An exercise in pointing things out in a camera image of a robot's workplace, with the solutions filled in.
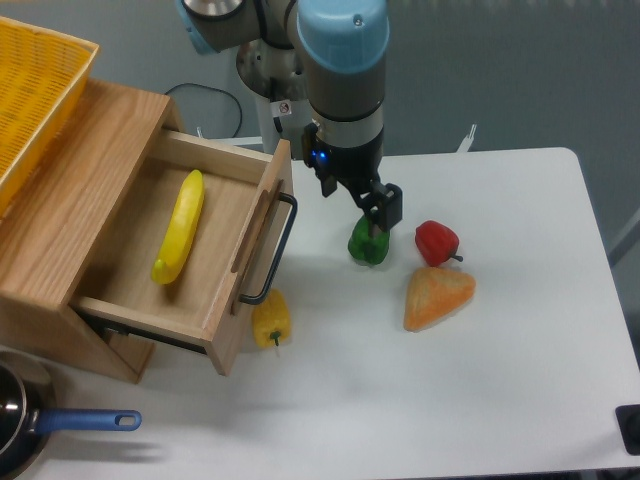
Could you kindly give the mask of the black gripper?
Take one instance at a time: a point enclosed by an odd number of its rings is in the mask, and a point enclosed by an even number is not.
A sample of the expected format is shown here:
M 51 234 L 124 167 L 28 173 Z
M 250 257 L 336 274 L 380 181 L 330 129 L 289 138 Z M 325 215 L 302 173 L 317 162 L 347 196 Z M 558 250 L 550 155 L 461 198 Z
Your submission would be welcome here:
M 395 184 L 380 182 L 383 135 L 355 147 L 339 147 L 317 136 L 318 166 L 313 168 L 321 193 L 329 197 L 338 185 L 356 199 L 370 231 L 390 231 L 403 218 L 403 192 Z

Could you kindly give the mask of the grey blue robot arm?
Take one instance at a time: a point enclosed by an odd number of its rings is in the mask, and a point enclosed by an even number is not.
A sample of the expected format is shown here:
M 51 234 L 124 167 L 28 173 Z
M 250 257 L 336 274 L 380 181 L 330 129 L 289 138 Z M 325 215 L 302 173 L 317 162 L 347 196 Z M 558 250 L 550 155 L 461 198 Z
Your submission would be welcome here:
M 315 172 L 323 196 L 343 186 L 368 222 L 388 233 L 402 191 L 383 183 L 386 50 L 384 1 L 179 1 L 201 54 L 234 49 L 256 98 L 267 150 L 277 139 Z

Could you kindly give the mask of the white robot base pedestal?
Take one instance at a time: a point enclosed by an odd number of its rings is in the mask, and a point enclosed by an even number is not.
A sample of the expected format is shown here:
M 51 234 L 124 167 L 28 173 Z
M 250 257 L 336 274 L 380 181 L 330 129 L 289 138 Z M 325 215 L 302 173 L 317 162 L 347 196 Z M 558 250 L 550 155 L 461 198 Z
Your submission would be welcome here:
M 253 96 L 263 151 L 272 153 L 279 141 L 287 140 L 292 158 L 301 161 L 303 130 L 311 122 L 311 107 L 296 52 L 253 40 L 240 46 L 236 70 Z

